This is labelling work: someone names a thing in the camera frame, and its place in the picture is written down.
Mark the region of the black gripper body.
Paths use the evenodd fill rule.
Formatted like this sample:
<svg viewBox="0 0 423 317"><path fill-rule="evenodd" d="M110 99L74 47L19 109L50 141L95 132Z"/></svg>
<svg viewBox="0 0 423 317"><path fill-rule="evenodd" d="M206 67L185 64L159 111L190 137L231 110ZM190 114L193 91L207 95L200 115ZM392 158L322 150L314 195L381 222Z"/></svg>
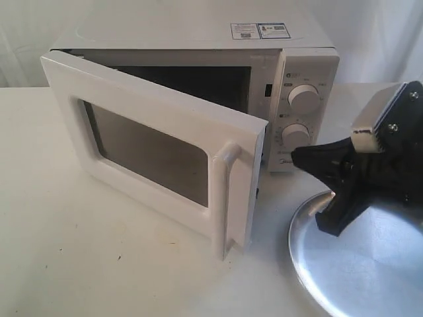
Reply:
<svg viewBox="0 0 423 317"><path fill-rule="evenodd" d="M405 201L422 200L422 150L364 153L372 195L391 195Z"/></svg>

